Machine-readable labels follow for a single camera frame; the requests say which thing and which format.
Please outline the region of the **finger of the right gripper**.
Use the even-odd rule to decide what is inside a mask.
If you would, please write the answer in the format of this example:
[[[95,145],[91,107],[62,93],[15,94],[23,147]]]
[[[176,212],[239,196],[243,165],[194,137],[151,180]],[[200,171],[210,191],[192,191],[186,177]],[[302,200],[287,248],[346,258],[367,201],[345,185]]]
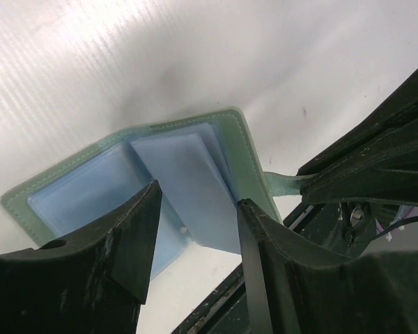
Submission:
[[[367,118],[299,168],[298,175],[321,172],[388,129],[418,118],[418,68]]]
[[[343,201],[418,206],[418,119],[392,128],[301,188],[309,204]]]

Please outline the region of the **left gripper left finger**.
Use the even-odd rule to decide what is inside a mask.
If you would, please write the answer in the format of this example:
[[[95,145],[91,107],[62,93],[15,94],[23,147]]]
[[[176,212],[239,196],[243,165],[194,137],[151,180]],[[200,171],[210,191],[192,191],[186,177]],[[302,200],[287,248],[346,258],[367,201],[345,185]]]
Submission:
[[[0,255],[0,333],[135,333],[161,202],[152,181],[74,232]]]

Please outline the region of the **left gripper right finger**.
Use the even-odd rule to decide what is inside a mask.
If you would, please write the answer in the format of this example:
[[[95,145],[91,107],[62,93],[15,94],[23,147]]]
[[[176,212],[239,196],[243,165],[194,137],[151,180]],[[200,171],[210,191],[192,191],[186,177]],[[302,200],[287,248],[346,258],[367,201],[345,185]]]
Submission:
[[[238,230],[264,242],[272,270],[267,305],[254,302],[253,333],[418,333],[418,251],[355,259],[324,249],[238,203]]]

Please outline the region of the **green leather card holder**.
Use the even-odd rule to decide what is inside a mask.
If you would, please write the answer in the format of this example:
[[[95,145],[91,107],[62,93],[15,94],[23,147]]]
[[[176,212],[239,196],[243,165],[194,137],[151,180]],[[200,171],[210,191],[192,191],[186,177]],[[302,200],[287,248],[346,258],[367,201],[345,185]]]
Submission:
[[[265,172],[242,111],[115,132],[7,191],[2,207],[37,244],[116,209],[151,180],[162,188],[152,275],[191,244],[240,252],[236,205],[252,199],[274,219],[274,199],[297,195],[305,176]]]

